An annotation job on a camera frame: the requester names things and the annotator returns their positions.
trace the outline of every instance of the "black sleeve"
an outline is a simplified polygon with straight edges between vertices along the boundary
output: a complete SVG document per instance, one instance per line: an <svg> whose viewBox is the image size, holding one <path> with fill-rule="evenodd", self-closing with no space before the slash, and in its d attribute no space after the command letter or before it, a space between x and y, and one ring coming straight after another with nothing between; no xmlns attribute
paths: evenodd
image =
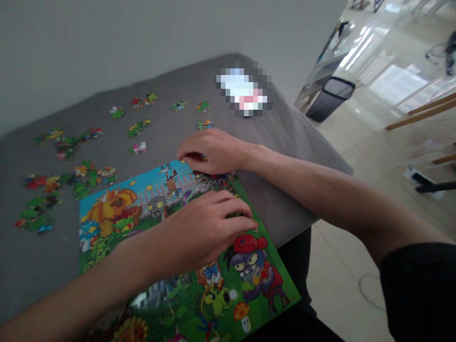
<svg viewBox="0 0 456 342"><path fill-rule="evenodd" d="M455 245L397 249L382 260L380 278L389 331L396 341L454 341Z"/></svg>

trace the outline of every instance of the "mushroom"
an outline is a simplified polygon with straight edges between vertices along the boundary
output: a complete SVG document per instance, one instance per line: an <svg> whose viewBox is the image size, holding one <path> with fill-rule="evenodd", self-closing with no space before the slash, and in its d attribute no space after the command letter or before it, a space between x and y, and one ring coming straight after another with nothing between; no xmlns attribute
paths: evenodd
<svg viewBox="0 0 456 342"><path fill-rule="evenodd" d="M244 330L245 333L248 333L250 330L252 330L252 323L250 323L250 319L247 316L249 311L250 307L245 302L239 302L234 307L234 320L236 322L241 321L242 330Z"/></svg>

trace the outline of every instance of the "blue sky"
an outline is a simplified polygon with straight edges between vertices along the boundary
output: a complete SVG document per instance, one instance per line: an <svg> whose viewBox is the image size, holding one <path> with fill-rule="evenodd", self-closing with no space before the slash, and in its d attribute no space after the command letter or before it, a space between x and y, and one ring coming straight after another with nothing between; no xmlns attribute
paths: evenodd
<svg viewBox="0 0 456 342"><path fill-rule="evenodd" d="M186 177L188 177L188 172L192 172L191 168L187 164L182 164L180 161L172 161L170 162L170 168L171 170L168 171L168 175L172 175L172 170L176 170L178 175L185 174ZM161 170L161 166L158 168L152 169L148 172L145 172L141 175L138 175L136 177L130 178L129 180L126 180L122 183L114 183L112 186L109 188L104 188L103 185L98 185L96 187L96 190L99 190L98 192L89 195L79 202L79 219L81 219L83 216L87 215L89 210L92 208L92 206L95 204L96 200L100 197L102 197L106 193L106 189L109 189L109 191L117 189L118 186L120 186L120 189L131 189L136 194L144 194L144 190L148 185L152 186L157 186L160 184L165 184L166 183L166 173L163 172L159 174Z"/></svg>

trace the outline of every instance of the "red hat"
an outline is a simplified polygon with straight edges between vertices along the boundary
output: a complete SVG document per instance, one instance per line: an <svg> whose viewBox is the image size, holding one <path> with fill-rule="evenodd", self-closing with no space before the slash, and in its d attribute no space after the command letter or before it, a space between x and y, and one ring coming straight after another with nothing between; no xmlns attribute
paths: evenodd
<svg viewBox="0 0 456 342"><path fill-rule="evenodd" d="M241 235L234 240L233 247L236 253L249 253L266 248L267 240L265 237L257 239L253 235Z"/></svg>

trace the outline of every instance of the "grey tablecloth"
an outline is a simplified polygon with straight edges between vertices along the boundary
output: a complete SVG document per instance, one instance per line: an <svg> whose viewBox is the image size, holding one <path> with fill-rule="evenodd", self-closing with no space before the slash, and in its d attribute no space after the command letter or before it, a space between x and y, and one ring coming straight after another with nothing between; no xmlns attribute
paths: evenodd
<svg viewBox="0 0 456 342"><path fill-rule="evenodd" d="M264 144L280 153L326 165L345 173L352 168L321 136L304 115L291 108L276 89L272 91L272 110L261 117L234 116L216 88L221 68L247 57L230 54L136 83L132 86L96 94L70 108L48 116L8 134L0 141L0 230L1 287L0 323L38 299L56 290L78 274L78 202L68 187L63 203L52 213L52 231L37 235L14 227L26 202L43 190L23 188L22 180L32 173L62 174L94 160L98 168L115 167L119 181L127 180L176 158L181 141L196 132L198 120L210 118L220 128L245 141ZM139 112L129 106L135 98L156 93L154 105ZM188 106L175 113L173 103L184 100ZM210 100L206 114L195 106ZM112 119L109 109L122 106L127 114ZM152 126L129 140L126 133L139 120L151 118ZM65 135L77 136L87 128L104 128L105 134L83 144L71 161L58 161L53 141L39 147L34 137L62 126ZM147 153L134 156L128 149L136 142L147 142ZM239 171L238 175L276 247L312 225L317 218L294 199L258 176Z"/></svg>

